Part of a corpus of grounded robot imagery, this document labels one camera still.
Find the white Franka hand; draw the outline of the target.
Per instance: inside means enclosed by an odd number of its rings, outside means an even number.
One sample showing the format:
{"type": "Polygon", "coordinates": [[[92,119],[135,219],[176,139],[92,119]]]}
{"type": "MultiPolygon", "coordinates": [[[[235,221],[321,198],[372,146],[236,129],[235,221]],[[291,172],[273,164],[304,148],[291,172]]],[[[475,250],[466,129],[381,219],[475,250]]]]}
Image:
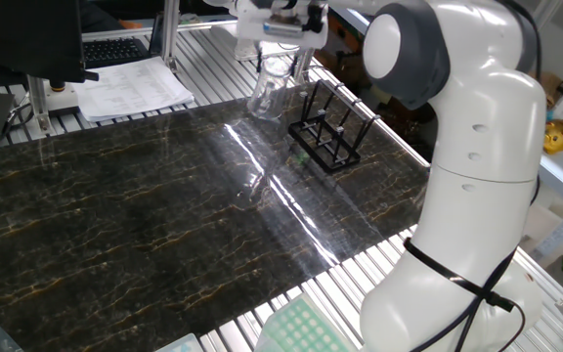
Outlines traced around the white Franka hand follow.
{"type": "MultiPolygon", "coordinates": [[[[299,48],[293,59],[293,79],[304,84],[314,49],[327,41],[328,4],[314,0],[247,0],[238,1],[237,34],[254,41],[278,42],[299,48]]],[[[256,48],[256,72],[262,72],[263,51],[256,48]]]]}

